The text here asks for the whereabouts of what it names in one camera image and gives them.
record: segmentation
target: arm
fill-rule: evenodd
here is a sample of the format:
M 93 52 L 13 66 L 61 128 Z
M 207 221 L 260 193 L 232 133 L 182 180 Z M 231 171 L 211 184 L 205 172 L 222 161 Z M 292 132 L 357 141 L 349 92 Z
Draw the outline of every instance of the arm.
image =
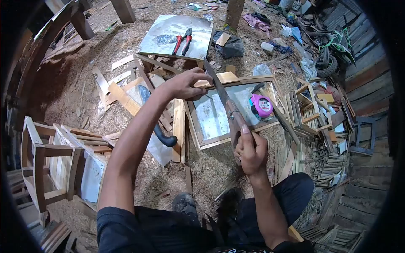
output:
M 266 245 L 274 249 L 289 237 L 286 218 L 267 177 L 267 140 L 250 133 L 249 128 L 243 125 L 235 153 L 252 184 L 260 233 Z
M 200 68 L 185 71 L 160 85 L 122 132 L 103 178 L 98 209 L 112 206 L 134 213 L 134 182 L 153 128 L 170 100 L 188 99 L 207 91 L 191 87 L 197 80 L 212 78 Z

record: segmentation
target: black shirt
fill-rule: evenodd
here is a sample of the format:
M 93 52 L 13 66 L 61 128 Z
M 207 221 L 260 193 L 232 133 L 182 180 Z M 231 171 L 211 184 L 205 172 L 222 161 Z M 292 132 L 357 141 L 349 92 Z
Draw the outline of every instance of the black shirt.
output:
M 181 225 L 145 225 L 131 212 L 105 207 L 97 213 L 97 241 L 99 252 L 206 252 L 249 253 L 272 252 L 269 248 L 250 245 L 216 247 L 213 233 L 209 230 Z M 313 252 L 308 241 L 285 241 L 273 252 Z

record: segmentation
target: knee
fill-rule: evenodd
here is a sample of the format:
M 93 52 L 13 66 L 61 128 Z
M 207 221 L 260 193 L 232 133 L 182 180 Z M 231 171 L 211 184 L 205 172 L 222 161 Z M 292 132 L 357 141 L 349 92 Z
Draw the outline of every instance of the knee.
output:
M 315 185 L 314 185 L 311 177 L 308 176 L 308 174 L 300 172 L 300 173 L 294 173 L 290 177 L 292 177 L 294 182 L 296 182 L 296 187 L 299 188 L 299 190 L 302 193 L 306 193 L 309 196 L 312 196 Z

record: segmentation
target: fingernail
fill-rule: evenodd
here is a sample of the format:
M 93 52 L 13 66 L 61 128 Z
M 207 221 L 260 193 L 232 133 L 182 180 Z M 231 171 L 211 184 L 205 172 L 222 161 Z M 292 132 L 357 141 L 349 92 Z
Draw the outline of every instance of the fingernail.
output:
M 248 134 L 250 131 L 249 131 L 249 128 L 247 127 L 247 125 L 246 124 L 243 124 L 243 126 L 242 126 L 242 133 L 244 133 L 244 134 Z

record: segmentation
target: black machete handle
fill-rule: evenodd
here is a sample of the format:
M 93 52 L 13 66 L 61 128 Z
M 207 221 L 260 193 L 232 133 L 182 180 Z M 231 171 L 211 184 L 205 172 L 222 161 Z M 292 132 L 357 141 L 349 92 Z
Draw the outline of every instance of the black machete handle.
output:
M 173 147 L 177 143 L 177 137 L 175 135 L 167 137 L 163 132 L 162 129 L 160 129 L 159 123 L 155 125 L 155 128 L 153 129 L 156 136 L 160 140 L 161 143 L 163 143 L 165 146 L 168 147 Z

